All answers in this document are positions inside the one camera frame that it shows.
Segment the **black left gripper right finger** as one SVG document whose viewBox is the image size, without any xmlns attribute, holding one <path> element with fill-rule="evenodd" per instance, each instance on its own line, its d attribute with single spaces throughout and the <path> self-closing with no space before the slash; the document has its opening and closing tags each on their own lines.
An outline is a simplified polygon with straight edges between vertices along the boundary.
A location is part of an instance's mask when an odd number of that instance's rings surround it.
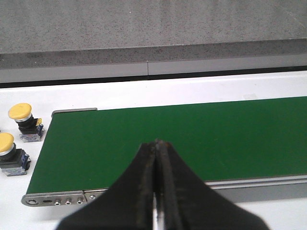
<svg viewBox="0 0 307 230">
<path fill-rule="evenodd" d="M 267 230 L 267 224 L 207 186 L 169 142 L 155 142 L 158 223 L 164 230 Z"/>
</svg>

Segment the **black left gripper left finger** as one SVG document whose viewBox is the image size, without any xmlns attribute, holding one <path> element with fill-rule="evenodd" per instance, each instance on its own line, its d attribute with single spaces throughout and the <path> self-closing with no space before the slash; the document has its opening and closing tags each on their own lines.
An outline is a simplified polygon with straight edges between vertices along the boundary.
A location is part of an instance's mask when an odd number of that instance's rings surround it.
<svg viewBox="0 0 307 230">
<path fill-rule="evenodd" d="M 151 230 L 154 143 L 141 144 L 124 173 L 101 196 L 65 217 L 59 230 Z"/>
</svg>

